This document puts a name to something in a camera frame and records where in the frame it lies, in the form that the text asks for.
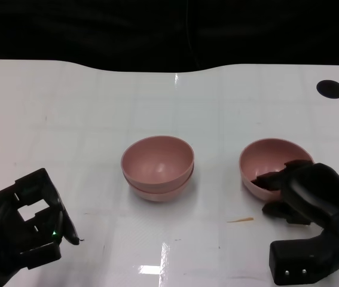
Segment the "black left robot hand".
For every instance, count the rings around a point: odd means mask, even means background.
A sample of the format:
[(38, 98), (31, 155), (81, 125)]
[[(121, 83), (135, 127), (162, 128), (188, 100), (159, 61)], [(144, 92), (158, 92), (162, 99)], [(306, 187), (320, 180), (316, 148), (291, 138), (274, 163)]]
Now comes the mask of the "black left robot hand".
[(72, 245), (80, 243), (45, 168), (0, 191), (0, 286), (23, 268), (60, 259), (63, 239)]

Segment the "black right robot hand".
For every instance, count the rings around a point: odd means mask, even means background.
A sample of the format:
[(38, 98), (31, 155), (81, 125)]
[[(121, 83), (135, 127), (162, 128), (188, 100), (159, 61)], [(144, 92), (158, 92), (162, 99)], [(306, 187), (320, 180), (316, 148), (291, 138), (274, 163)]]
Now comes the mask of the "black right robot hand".
[(284, 169), (257, 176), (251, 181), (267, 191), (279, 191), (281, 199), (262, 211), (289, 224), (339, 228), (339, 174), (310, 160), (293, 160)]

